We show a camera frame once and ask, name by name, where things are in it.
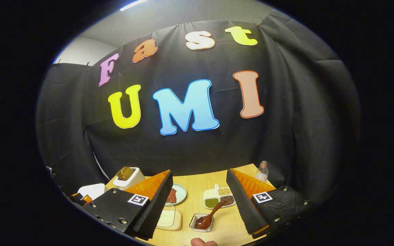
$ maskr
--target white plate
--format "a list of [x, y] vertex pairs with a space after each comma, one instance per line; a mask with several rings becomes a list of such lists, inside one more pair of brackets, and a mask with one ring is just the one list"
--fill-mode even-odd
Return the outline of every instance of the white plate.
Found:
[[186, 197], [186, 189], [185, 189], [185, 187], [181, 186], [180, 184], [174, 183], [172, 185], [172, 188], [174, 190], [176, 190], [176, 192], [175, 192], [176, 203], [169, 203], [169, 202], [167, 202], [166, 204], [176, 205], [176, 204], [179, 204], [179, 203], [183, 202], [183, 200]]
[[[230, 189], [229, 187], [222, 187], [222, 188], [220, 188], [218, 184], [215, 184], [214, 187], [215, 187], [214, 189], [205, 190], [205, 192], [203, 192], [203, 206], [204, 206], [204, 207], [206, 207], [206, 204], [205, 204], [205, 200], [206, 200], [206, 199], [215, 198], [215, 199], [218, 199], [219, 202], [221, 201], [220, 198], [221, 198], [222, 196], [219, 195], [219, 189], [224, 189], [224, 188]], [[221, 207], [221, 208], [230, 207], [230, 206], [233, 206], [233, 205], [235, 205], [235, 204], [236, 204], [236, 201], [235, 201], [235, 198], [233, 198], [233, 203], [232, 203], [232, 204], [227, 205], [227, 206], [223, 206], [223, 207]]]

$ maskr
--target letter i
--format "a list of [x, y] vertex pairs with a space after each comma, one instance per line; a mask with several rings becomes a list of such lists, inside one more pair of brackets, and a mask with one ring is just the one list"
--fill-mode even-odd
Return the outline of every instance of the letter i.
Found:
[[258, 76], [255, 71], [239, 71], [233, 74], [233, 78], [241, 86], [244, 105], [241, 111], [242, 118], [256, 117], [264, 112], [264, 107], [259, 103], [258, 87], [256, 85]]

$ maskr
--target water bottle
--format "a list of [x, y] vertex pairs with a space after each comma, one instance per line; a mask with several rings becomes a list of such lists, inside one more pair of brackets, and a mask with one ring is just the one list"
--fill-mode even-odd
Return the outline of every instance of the water bottle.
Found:
[[267, 177], [268, 177], [267, 162], [261, 161], [258, 170], [256, 170], [255, 179], [258, 179], [265, 183], [267, 181]]

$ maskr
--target brown spoon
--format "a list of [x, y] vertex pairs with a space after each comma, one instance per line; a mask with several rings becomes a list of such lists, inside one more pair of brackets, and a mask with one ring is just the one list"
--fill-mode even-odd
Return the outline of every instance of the brown spoon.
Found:
[[198, 229], [198, 230], [206, 230], [209, 228], [209, 226], [211, 226], [211, 222], [212, 222], [212, 216], [215, 214], [215, 212], [220, 209], [221, 207], [223, 207], [224, 205], [226, 205], [228, 203], [228, 201], [220, 201], [212, 210], [212, 212], [209, 215], [206, 215], [204, 217], [199, 218], [195, 225], [194, 228]]

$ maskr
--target finger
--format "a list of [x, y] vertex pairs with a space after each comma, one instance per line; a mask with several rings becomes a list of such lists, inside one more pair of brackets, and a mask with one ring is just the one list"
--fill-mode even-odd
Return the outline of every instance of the finger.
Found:
[[191, 239], [191, 246], [205, 246], [205, 242], [201, 238]]
[[214, 241], [208, 241], [203, 246], [219, 246], [219, 245]]

